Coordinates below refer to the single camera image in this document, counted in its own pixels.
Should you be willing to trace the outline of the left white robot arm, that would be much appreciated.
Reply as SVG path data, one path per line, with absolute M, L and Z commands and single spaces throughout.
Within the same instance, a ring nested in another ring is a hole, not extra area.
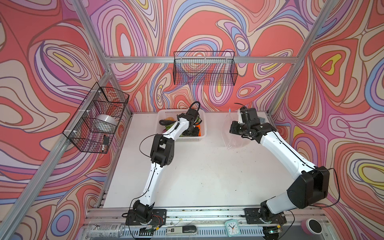
M 177 115 L 176 121 L 163 134 L 154 134 L 153 143 L 148 157 L 151 160 L 151 169 L 143 189 L 143 193 L 131 202 L 128 217 L 142 225 L 152 221 L 155 205 L 155 193 L 162 176 L 162 171 L 170 165 L 175 156 L 175 142 L 180 136 L 193 133 L 202 123 L 200 117 L 201 104 L 193 102 L 185 113 Z

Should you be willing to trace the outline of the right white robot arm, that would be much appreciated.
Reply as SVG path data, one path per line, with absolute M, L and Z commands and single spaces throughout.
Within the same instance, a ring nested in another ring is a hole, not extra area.
M 261 123 L 256 109 L 242 106 L 239 119 L 233 121 L 230 133 L 256 141 L 268 149 L 287 169 L 293 183 L 282 194 L 260 204 L 258 218 L 269 224 L 285 211 L 304 209 L 328 196 L 330 171 L 317 167 L 291 147 L 270 123 Z

